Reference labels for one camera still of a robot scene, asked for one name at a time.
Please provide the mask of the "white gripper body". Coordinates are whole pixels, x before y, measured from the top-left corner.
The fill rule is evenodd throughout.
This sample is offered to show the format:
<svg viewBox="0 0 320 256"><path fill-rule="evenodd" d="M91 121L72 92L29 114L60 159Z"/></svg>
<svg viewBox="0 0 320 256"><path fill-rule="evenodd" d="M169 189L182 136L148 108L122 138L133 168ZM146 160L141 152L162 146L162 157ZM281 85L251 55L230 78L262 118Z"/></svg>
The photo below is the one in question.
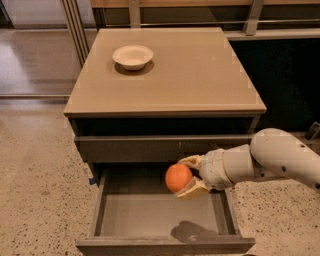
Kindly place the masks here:
<svg viewBox="0 0 320 256"><path fill-rule="evenodd" d="M201 178L215 190L225 190L234 186L224 167L224 153L223 149L209 151L203 156L200 163Z"/></svg>

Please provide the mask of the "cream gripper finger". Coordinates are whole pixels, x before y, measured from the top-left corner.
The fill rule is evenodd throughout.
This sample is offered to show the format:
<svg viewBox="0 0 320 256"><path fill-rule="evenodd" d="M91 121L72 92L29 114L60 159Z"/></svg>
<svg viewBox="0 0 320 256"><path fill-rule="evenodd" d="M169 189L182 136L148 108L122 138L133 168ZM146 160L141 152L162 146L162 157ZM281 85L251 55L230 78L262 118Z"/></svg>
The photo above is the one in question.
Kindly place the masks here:
<svg viewBox="0 0 320 256"><path fill-rule="evenodd" d="M211 189L211 185L198 177L193 177L183 189L175 193L175 196L180 200L191 200L208 194Z"/></svg>
<svg viewBox="0 0 320 256"><path fill-rule="evenodd" d="M192 155L179 160L180 164L184 164L189 168L199 170L201 162L203 160L203 155Z"/></svg>

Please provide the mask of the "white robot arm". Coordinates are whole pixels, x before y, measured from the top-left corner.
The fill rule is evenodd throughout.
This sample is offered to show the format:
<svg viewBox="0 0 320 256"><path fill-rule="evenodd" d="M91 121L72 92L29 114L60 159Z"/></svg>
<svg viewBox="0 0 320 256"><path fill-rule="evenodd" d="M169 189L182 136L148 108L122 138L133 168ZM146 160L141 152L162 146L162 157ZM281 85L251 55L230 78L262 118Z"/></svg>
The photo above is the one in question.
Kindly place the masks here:
<svg viewBox="0 0 320 256"><path fill-rule="evenodd" d="M175 193L181 200L247 181L292 179L315 191L320 187L320 156L293 135L275 128L259 131L248 144L218 148L179 162L199 172Z"/></svg>

